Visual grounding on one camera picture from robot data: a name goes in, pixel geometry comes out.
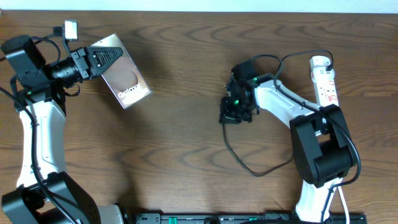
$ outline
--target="wooden table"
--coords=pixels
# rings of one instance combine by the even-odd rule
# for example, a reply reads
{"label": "wooden table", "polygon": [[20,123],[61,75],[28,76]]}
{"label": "wooden table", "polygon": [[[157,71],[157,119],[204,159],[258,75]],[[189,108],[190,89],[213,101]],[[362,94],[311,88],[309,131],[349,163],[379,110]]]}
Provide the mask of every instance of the wooden table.
{"label": "wooden table", "polygon": [[[294,209],[302,186],[295,165],[261,178],[243,171],[225,149],[218,105],[237,63],[257,54],[328,49],[335,57],[340,106],[363,162],[360,179],[344,187],[348,208],[364,212],[369,223],[398,218],[396,15],[5,11],[0,42],[21,34],[43,37],[65,19],[79,23],[80,41],[71,48],[117,33],[153,91],[123,110],[98,78],[84,82],[79,97],[67,98],[67,168],[98,205],[121,202],[165,213]],[[55,60],[51,45],[39,48],[48,62]],[[286,60],[281,79],[315,100],[310,57]],[[273,72],[277,64],[264,59],[258,66]],[[14,71],[7,62],[0,71],[1,86],[10,90]],[[15,189],[21,171],[23,132],[4,95],[0,112],[5,194]],[[266,111],[251,124],[227,129],[253,169],[290,157],[289,129]],[[342,211],[338,197],[332,210]],[[0,222],[9,222],[3,212]]]}

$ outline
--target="green connector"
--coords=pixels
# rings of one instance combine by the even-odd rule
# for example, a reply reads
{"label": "green connector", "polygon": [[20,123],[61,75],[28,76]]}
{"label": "green connector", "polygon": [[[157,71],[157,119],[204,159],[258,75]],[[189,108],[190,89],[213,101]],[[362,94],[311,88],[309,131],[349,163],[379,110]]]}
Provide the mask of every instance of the green connector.
{"label": "green connector", "polygon": [[177,224],[177,218],[169,218],[169,224]]}

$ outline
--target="black wire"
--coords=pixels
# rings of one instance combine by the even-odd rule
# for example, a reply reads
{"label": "black wire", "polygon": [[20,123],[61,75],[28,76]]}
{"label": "black wire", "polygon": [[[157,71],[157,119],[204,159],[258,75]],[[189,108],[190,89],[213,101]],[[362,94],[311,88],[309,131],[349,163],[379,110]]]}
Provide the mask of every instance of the black wire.
{"label": "black wire", "polygon": [[[52,38],[52,37],[55,37],[55,34],[46,35],[45,37],[43,37],[43,39],[49,39],[49,38]],[[38,40],[38,41],[35,42],[35,45],[39,44],[41,42],[43,42],[43,40]]]}
{"label": "black wire", "polygon": [[216,224],[220,224],[220,219],[215,218],[215,217],[210,217],[210,218],[205,218],[203,221],[203,224],[210,224],[210,223],[216,223]]}
{"label": "black wire", "polygon": [[65,48],[65,50],[67,51],[68,55],[70,56],[69,41],[65,38],[64,35],[62,37],[62,44],[63,44],[63,47]]}
{"label": "black wire", "polygon": [[51,63],[50,66],[54,66],[54,65],[59,63],[59,61],[61,59],[61,50],[60,50],[60,48],[58,47],[58,45],[54,41],[52,41],[50,39],[45,39],[45,38],[42,38],[42,37],[36,37],[36,36],[32,36],[32,39],[41,40],[41,41],[48,42],[48,43],[52,44],[56,48],[56,50],[58,52],[58,57],[57,57],[57,61]]}
{"label": "black wire", "polygon": [[[52,37],[55,37],[55,34],[46,35],[45,37],[43,37],[43,39],[49,39],[49,38],[52,38]],[[39,44],[41,42],[43,42],[43,40],[38,40],[34,44],[36,45],[36,44]],[[0,62],[4,61],[5,59],[7,59],[7,58],[6,57],[0,58]]]}
{"label": "black wire", "polygon": [[67,92],[65,91],[65,96],[73,97],[73,96],[78,96],[78,95],[80,95],[80,85],[77,85],[77,87],[78,87],[78,89],[77,89],[76,93],[70,94],[70,93],[67,93]]}
{"label": "black wire", "polygon": [[[328,50],[308,50],[308,51],[304,51],[304,52],[296,52],[296,53],[286,55],[285,57],[282,58],[282,61],[284,61],[286,58],[294,56],[294,55],[310,54],[310,53],[317,53],[317,52],[326,52],[326,53],[330,54],[330,58],[331,58],[330,65],[328,65],[326,67],[326,71],[330,71],[333,68],[333,54]],[[283,66],[283,63],[279,63],[277,71],[279,71],[280,66]]]}
{"label": "black wire", "polygon": [[234,152],[234,150],[232,149],[232,147],[229,145],[228,140],[227,140],[227,138],[226,138],[225,124],[223,124],[223,136],[224,136],[225,146],[226,146],[227,150],[229,151],[229,153],[231,153],[231,155],[234,157],[234,159],[236,160],[236,162],[238,162],[238,164],[241,165],[241,167],[243,167],[244,170],[248,171],[251,175],[253,175],[253,176],[255,176],[255,177],[263,177],[263,176],[265,176],[265,175],[271,173],[272,171],[274,171],[274,170],[276,170],[276,169],[279,169],[279,168],[283,167],[284,165],[287,165],[287,164],[289,164],[290,162],[293,161],[294,155],[293,155],[293,153],[292,153],[292,157],[291,157],[288,161],[286,161],[286,162],[284,162],[284,163],[281,163],[281,164],[279,164],[279,165],[277,165],[277,166],[275,166],[275,167],[273,167],[273,168],[271,168],[271,169],[269,169],[269,170],[267,170],[267,171],[264,171],[264,172],[260,172],[260,173],[254,172],[253,170],[251,170],[251,169],[239,158],[239,156]]}
{"label": "black wire", "polygon": [[17,89],[17,75],[15,74],[10,80],[10,86],[12,90],[12,94],[17,97],[18,89]]}
{"label": "black wire", "polygon": [[31,152],[31,159],[32,159],[32,165],[31,169],[33,170],[33,174],[36,178],[36,181],[40,187],[40,189],[43,191],[44,195],[63,213],[63,215],[72,223],[78,224],[77,221],[66,211],[61,204],[59,204],[58,201],[52,196],[52,193],[46,188],[46,186],[43,184],[42,180],[39,177],[38,173],[38,166],[37,166],[37,161],[36,161],[36,127],[37,124],[35,122],[35,118],[33,117],[32,113],[24,106],[22,103],[20,103],[15,96],[10,94],[8,91],[0,87],[0,91],[3,92],[6,96],[8,96],[10,99],[14,100],[14,102],[22,108],[30,118],[30,125],[32,126],[32,152]]}
{"label": "black wire", "polygon": [[261,58],[261,57],[270,57],[270,58],[277,59],[279,61],[279,66],[278,66],[278,70],[276,71],[275,76],[278,77],[282,73],[282,71],[284,69],[283,59],[281,60],[279,57],[276,57],[275,55],[262,54],[262,55],[257,55],[257,56],[251,57],[249,60],[252,61],[254,59]]}

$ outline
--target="white wall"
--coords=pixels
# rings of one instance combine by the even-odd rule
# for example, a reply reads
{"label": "white wall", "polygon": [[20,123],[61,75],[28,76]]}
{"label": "white wall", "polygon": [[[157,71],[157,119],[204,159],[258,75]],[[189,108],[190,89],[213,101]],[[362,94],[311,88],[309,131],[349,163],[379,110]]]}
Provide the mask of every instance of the white wall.
{"label": "white wall", "polygon": [[398,0],[0,0],[0,8],[3,10],[398,13]]}

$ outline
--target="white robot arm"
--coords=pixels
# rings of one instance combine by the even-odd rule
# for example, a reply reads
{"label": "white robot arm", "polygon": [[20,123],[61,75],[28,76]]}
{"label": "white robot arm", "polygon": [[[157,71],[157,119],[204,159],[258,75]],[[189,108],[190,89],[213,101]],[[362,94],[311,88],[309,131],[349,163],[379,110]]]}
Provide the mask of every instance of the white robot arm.
{"label": "white robot arm", "polygon": [[[317,103],[311,103],[287,89],[281,81],[274,80],[272,75],[255,77],[256,73],[250,61],[243,62],[233,68],[233,77],[226,86],[229,97],[223,98],[220,106],[221,123],[251,122],[251,111],[257,107],[257,110],[261,108],[271,112],[291,129],[296,166],[304,179],[301,198],[295,213],[305,222],[319,222],[322,217],[323,221],[329,218],[331,200],[328,201],[323,216],[322,211],[330,188],[341,183],[343,179],[340,177],[345,176],[355,163],[352,154],[337,155],[343,151],[348,153],[346,146],[336,146],[336,144],[332,147],[321,146],[316,138],[322,132],[328,132],[325,131],[325,127],[331,127],[324,118],[315,118],[318,114],[314,111],[323,110],[330,105],[335,105],[335,108],[338,106],[335,72],[333,69],[329,71],[326,69],[330,64],[330,59],[324,56],[314,56],[310,60],[311,78],[317,98]],[[302,125],[303,121],[308,123],[306,127]],[[346,127],[344,119],[340,121]],[[333,163],[338,164],[340,156],[347,158],[347,164],[345,167],[336,168],[341,164],[335,166]]]}
{"label": "white robot arm", "polygon": [[[63,38],[68,52],[64,60],[60,60],[57,45],[49,40],[56,36]],[[123,52],[119,47],[70,50],[68,41],[72,40],[77,40],[77,22],[65,21],[63,27],[54,27],[53,34],[44,38],[21,35],[1,46],[17,73],[11,79],[13,95],[1,91],[16,102],[24,127],[24,158],[17,189],[2,196],[2,209],[13,223],[123,223],[117,205],[97,207],[66,173],[63,150],[64,88],[100,76]],[[57,47],[56,62],[46,64],[35,46],[42,41]],[[16,80],[23,90],[17,90]],[[56,208],[37,212],[45,200]]]}
{"label": "white robot arm", "polygon": [[[315,70],[317,74],[318,68],[326,68],[326,66],[318,65],[314,66],[314,61],[322,61],[327,64],[330,63],[329,59],[324,56],[315,56],[311,59],[311,67],[312,70]],[[333,92],[334,96],[336,96],[336,89],[334,86],[334,80],[331,77],[326,77],[326,72],[324,76],[317,75],[316,78],[312,72],[312,79],[314,81],[315,94],[317,96],[317,104],[311,103],[307,100],[304,100],[300,96],[296,95],[285,86],[283,86],[282,82],[277,80],[277,85],[280,86],[286,93],[290,96],[293,96],[300,102],[306,102],[306,105],[311,106],[312,108],[319,108],[320,106],[328,106],[332,103],[338,106],[337,97],[331,97],[331,101],[328,100],[327,93]],[[269,112],[271,112],[274,116],[276,116],[281,122],[283,122],[287,127],[289,126],[289,121],[296,118],[299,115],[310,115],[313,112],[301,107],[297,103],[288,99],[285,95],[281,94],[276,90],[273,80],[269,80],[267,82],[261,83],[257,88],[254,89],[257,105]],[[340,183],[342,181],[341,178],[336,178],[331,181],[328,181],[324,184],[323,187],[316,188],[313,184],[308,184],[306,181],[303,181],[302,193],[300,200],[296,206],[296,214],[298,215],[301,221],[306,222],[319,222],[322,215],[322,209],[325,204],[326,197],[328,195],[328,189],[331,185]],[[331,200],[326,208],[324,220],[328,219],[329,214],[329,206],[331,204]]]}

